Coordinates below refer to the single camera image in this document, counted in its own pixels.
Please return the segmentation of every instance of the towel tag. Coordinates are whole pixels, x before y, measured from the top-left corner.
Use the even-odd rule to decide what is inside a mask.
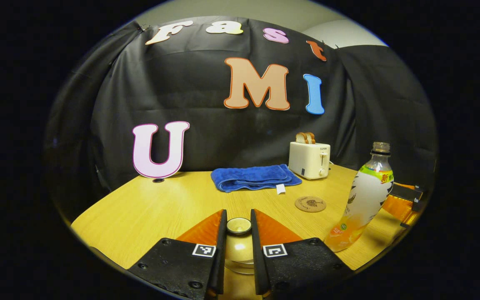
[[[284,190],[284,184],[278,184],[275,186],[277,188],[277,195],[278,194],[281,194],[282,192],[284,193],[285,190]]]

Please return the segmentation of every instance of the plastic bottle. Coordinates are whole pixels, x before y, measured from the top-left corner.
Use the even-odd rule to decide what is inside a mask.
[[[394,173],[388,163],[390,144],[374,142],[372,159],[357,172],[344,214],[325,238],[333,251],[348,248],[360,238],[368,223],[379,212],[394,185]]]

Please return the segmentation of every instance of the wooden table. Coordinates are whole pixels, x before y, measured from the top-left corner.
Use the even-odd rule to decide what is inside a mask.
[[[331,165],[323,179],[287,186],[284,194],[276,189],[221,192],[211,172],[178,172],[164,182],[138,176],[82,213],[72,229],[91,247],[125,269],[130,268],[159,239],[177,238],[195,224],[220,209],[227,217],[250,219],[252,208],[271,216],[304,239],[325,239],[342,216],[356,171]],[[302,196],[326,201],[320,212],[304,212],[295,207]],[[336,253],[352,270],[377,256],[402,232],[400,221],[381,209],[362,237],[351,247]],[[225,268],[225,294],[220,299],[261,299],[255,295],[252,275],[240,275]]]

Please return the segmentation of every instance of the folded towel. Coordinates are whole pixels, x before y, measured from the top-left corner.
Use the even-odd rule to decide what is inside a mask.
[[[215,169],[210,173],[210,177],[216,188],[226,193],[241,188],[261,190],[275,188],[278,184],[298,185],[302,182],[285,164],[245,169],[236,167]]]

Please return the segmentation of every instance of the black fabric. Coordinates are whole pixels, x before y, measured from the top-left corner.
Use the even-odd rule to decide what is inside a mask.
[[[118,188],[137,175],[132,164],[136,125],[153,123],[152,159],[168,157],[169,134],[164,126],[187,121],[181,171],[211,171],[217,168],[247,168],[288,163],[289,143],[301,132],[313,132],[320,143],[331,145],[331,160],[356,169],[354,101],[335,50],[324,46],[327,61],[318,59],[304,34],[266,22],[242,17],[194,17],[194,24],[164,41],[145,45],[158,26],[135,38],[120,53],[97,95],[92,116],[97,165],[111,188]],[[241,35],[209,34],[212,22],[242,23]],[[263,37],[271,27],[286,32],[288,44]],[[229,57],[249,59],[262,75],[276,63],[288,68],[286,92],[289,110],[259,108],[252,102],[244,109],[226,108],[231,71]],[[325,114],[305,110],[308,85],[303,74],[322,80]]]
[[[417,78],[388,47],[349,46],[337,53],[352,82],[358,161],[370,159],[368,150],[373,142],[388,142],[395,181],[430,190],[438,135],[433,111]]]
[[[51,196],[67,222],[105,196],[93,164],[90,119],[99,87],[120,51],[142,32],[133,21],[101,40],[76,64],[51,109],[44,164]]]
[[[242,17],[169,23],[186,20],[194,24],[152,45],[145,42],[165,24],[143,32],[128,24],[99,42],[61,89],[47,128],[46,157],[57,161],[48,163],[54,196],[62,211],[73,211],[70,220],[138,175],[132,129],[146,123],[158,125],[151,153],[157,163],[168,157],[166,123],[190,123],[181,171],[288,163],[296,133],[312,132],[317,142],[331,145],[332,162],[355,170],[370,159],[373,142],[388,142],[396,181],[432,187],[438,152],[433,114],[420,84],[391,49],[332,49],[300,32]],[[239,22],[244,32],[205,31],[219,20]],[[267,27],[284,31],[290,42],[265,39]],[[323,48],[326,62],[307,40]],[[259,75],[272,63],[288,68],[290,109],[257,108],[251,101],[244,109],[226,108],[230,57],[249,59]],[[304,74],[322,80],[322,115],[305,110]]]

